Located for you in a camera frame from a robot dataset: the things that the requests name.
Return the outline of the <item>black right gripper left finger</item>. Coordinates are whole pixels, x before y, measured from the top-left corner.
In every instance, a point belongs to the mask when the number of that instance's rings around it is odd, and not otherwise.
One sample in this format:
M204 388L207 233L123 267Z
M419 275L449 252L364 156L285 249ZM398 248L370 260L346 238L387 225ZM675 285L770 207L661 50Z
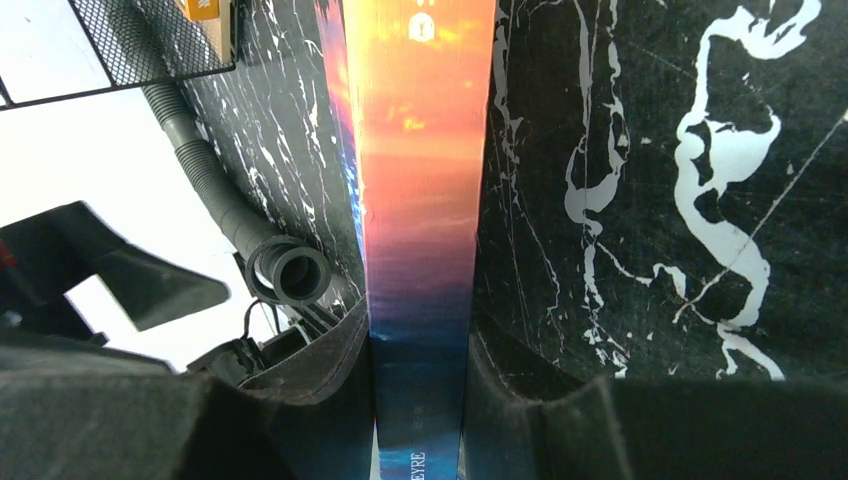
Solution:
M158 360L5 328L5 479L365 479L367 308L240 386Z

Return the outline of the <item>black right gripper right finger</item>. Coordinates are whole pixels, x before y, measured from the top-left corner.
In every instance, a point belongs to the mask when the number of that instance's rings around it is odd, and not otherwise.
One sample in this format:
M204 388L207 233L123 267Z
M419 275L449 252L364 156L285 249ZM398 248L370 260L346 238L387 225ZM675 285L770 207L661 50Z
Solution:
M472 320L470 479L843 479L847 392L810 382L578 380Z

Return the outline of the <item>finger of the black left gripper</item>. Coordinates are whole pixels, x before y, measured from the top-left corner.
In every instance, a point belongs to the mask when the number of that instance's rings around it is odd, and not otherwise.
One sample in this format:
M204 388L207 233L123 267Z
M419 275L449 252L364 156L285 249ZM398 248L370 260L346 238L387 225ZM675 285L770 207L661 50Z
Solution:
M104 344L67 298L99 277L139 331L218 306L219 280L127 242L76 201L1 229L1 324L6 328Z

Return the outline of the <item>orange small treehouse book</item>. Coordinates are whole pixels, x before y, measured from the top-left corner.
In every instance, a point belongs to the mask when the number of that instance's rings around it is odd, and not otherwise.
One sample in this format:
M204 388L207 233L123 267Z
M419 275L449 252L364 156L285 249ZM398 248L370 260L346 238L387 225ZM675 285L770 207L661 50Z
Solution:
M230 0L175 0L182 15L191 22L222 20L230 12Z

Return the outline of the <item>blue Jane Eyre book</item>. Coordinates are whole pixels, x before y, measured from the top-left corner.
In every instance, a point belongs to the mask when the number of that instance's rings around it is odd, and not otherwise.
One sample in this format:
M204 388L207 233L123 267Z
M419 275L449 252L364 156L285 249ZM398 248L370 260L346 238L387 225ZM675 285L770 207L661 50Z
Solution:
M318 1L384 479L454 479L496 5Z

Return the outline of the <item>wooden two-tier shelf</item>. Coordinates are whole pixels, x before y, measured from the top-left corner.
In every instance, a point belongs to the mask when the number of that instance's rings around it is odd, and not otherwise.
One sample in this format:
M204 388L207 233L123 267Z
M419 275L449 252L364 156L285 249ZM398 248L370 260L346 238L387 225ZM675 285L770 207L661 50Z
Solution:
M238 1L211 20L184 1L4 1L4 110L185 81L234 70Z

